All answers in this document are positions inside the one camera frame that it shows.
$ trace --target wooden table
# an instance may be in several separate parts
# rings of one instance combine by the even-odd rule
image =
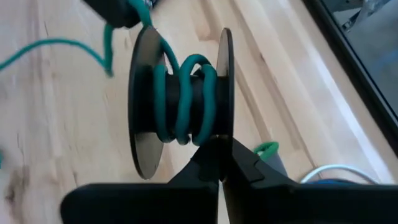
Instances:
[[[0,60],[46,37],[81,40],[102,52],[104,22],[77,0],[5,0]],[[349,164],[383,183],[398,162],[314,21],[297,0],[164,0],[154,25],[180,62],[216,62],[223,27],[236,59],[235,138],[248,148],[280,142],[292,179],[314,167]],[[131,158],[127,81],[141,29],[117,30],[115,78],[80,49],[43,47],[0,76],[0,223],[60,223],[62,197],[91,182],[143,182]],[[170,180],[195,152],[165,146],[152,182]],[[361,181],[343,171],[322,177]],[[227,222],[225,209],[220,222]]]

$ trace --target white cable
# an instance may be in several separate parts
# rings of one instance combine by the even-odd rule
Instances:
[[[346,170],[346,171],[352,172],[352,173],[362,177],[363,179],[367,180],[368,182],[370,182],[372,184],[379,184],[379,182],[376,179],[372,178],[370,175],[367,175],[365,172],[363,172],[355,167],[351,167],[351,166],[347,166],[347,165],[340,165],[340,164],[333,164],[333,165],[326,165],[326,166],[318,167],[315,170],[311,171],[309,174],[307,174],[300,181],[300,183],[301,184],[307,183],[312,177],[319,174],[320,172],[323,172],[325,170],[331,170],[331,169]]]

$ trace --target spool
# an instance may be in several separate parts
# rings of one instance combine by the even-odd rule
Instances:
[[[132,157],[138,174],[150,179],[156,172],[163,151],[163,142],[156,134],[154,115],[153,69],[165,64],[160,41],[162,37],[151,26],[144,27],[136,40],[131,60],[128,92],[128,119]],[[231,153],[234,118],[234,57],[229,29],[221,33],[217,61],[216,120],[212,136],[228,141]],[[200,70],[190,77],[193,101],[189,133],[197,134],[203,118],[203,79]],[[178,76],[166,76],[167,129],[172,133],[177,119],[180,84]]]

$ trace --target wire strand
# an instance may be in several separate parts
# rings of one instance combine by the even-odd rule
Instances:
[[[112,34],[113,28],[106,24],[104,28],[104,58],[102,58],[95,50],[93,50],[88,45],[81,43],[77,40],[70,40],[64,38],[48,38],[43,40],[37,40],[29,45],[26,45],[14,55],[6,59],[4,62],[0,63],[0,71],[4,70],[11,64],[13,64],[16,60],[21,58],[26,53],[30,52],[31,50],[36,49],[37,47],[41,47],[44,45],[53,45],[53,44],[66,44],[78,47],[88,54],[90,54],[105,70],[108,77],[113,77],[112,72],[112,61],[113,61],[113,51],[112,51]]]
[[[326,171],[326,170],[335,170],[335,169],[346,170],[348,172],[354,173],[354,174],[362,177],[363,179],[367,180],[371,184],[379,184],[379,182],[376,179],[372,178],[367,173],[365,173],[365,172],[363,172],[363,171],[361,171],[361,170],[359,170],[359,169],[357,169],[355,167],[342,165],[342,164],[325,165],[325,166],[318,167],[315,170],[311,171],[309,174],[307,174],[300,181],[300,183],[301,184],[307,183],[310,179],[315,177],[320,172],[323,172],[323,171]]]

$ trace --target black object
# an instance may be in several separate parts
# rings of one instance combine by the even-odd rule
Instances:
[[[146,169],[152,162],[157,165],[156,158],[161,155],[161,149],[160,152],[153,150],[161,144],[156,135],[142,131],[152,131],[153,126],[140,123],[140,119],[146,118],[147,122],[153,122],[153,117],[148,116],[153,113],[150,98],[142,95],[150,92],[142,88],[150,81],[153,66],[164,62],[159,40],[153,28],[144,28],[132,59],[129,130],[134,161],[140,162],[136,167],[141,175],[143,170],[140,169]],[[227,88],[218,86],[222,91],[218,93],[218,104],[228,108],[224,109],[225,114],[217,114],[217,119],[223,119],[218,116],[227,117],[223,122],[226,127],[220,127],[219,136],[213,136],[201,146],[185,168],[167,184],[90,184],[77,188],[62,201],[63,222],[216,223],[222,180],[231,223],[398,223],[393,206],[398,201],[396,186],[300,185],[233,140],[233,48],[228,29],[221,35],[217,71],[228,79],[224,83],[228,83]],[[196,76],[192,77],[192,82],[200,86]],[[169,85],[177,85],[173,83],[168,79]],[[167,92],[168,98],[173,99],[176,91]],[[172,100],[168,102],[169,107],[173,104]],[[137,106],[146,110],[133,110]],[[145,154],[142,146],[156,156]],[[149,168],[144,175],[154,170]]]
[[[159,0],[142,0],[149,9],[155,7]],[[127,0],[84,0],[108,24],[114,28],[132,28],[141,20],[136,10]]]
[[[369,71],[363,65],[346,38],[343,29],[336,23],[332,13],[321,0],[303,0],[315,22],[323,32],[331,49],[343,66],[356,91],[364,101],[383,135],[398,156],[398,117],[377,87]]]
[[[168,184],[91,184],[61,204],[65,224],[216,223],[218,184],[231,223],[397,223],[396,186],[300,185],[242,144],[213,139]]]
[[[130,143],[136,169],[144,179],[149,179],[155,174],[163,149],[163,143],[155,133],[152,73],[156,65],[164,64],[161,39],[162,37],[153,27],[142,28],[131,60],[128,101]],[[234,111],[233,62],[232,35],[228,29],[225,29],[220,39],[217,63],[219,75],[216,86],[217,114],[213,125],[213,135],[228,139],[231,145]],[[200,70],[191,75],[191,84],[193,101],[189,128],[190,133],[197,134],[203,117],[203,75]],[[167,129],[172,133],[180,99],[178,77],[167,75],[166,86]]]

